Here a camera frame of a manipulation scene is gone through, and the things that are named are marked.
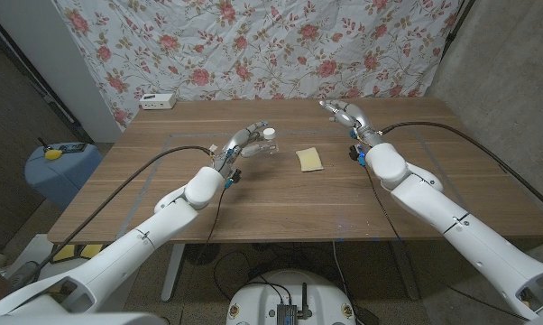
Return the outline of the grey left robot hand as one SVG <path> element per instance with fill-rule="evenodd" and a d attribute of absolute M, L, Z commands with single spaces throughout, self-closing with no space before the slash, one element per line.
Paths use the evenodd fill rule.
<path fill-rule="evenodd" d="M 255 122 L 235 133 L 220 152 L 215 153 L 213 168 L 224 178 L 228 189 L 241 179 L 241 171 L 234 167 L 238 157 L 251 158 L 260 153 L 275 154 L 279 151 L 277 133 L 267 122 Z"/>

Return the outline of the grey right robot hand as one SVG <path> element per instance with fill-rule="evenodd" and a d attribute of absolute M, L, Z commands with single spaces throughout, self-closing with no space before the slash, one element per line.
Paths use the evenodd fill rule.
<path fill-rule="evenodd" d="M 364 166 L 369 164 L 367 153 L 378 144 L 382 144 L 382 134 L 369 121 L 363 110 L 355 104 L 338 99 L 320 100 L 319 105 L 331 113 L 331 121 L 347 127 L 350 135 L 359 143 L 355 155 L 364 159 Z"/>

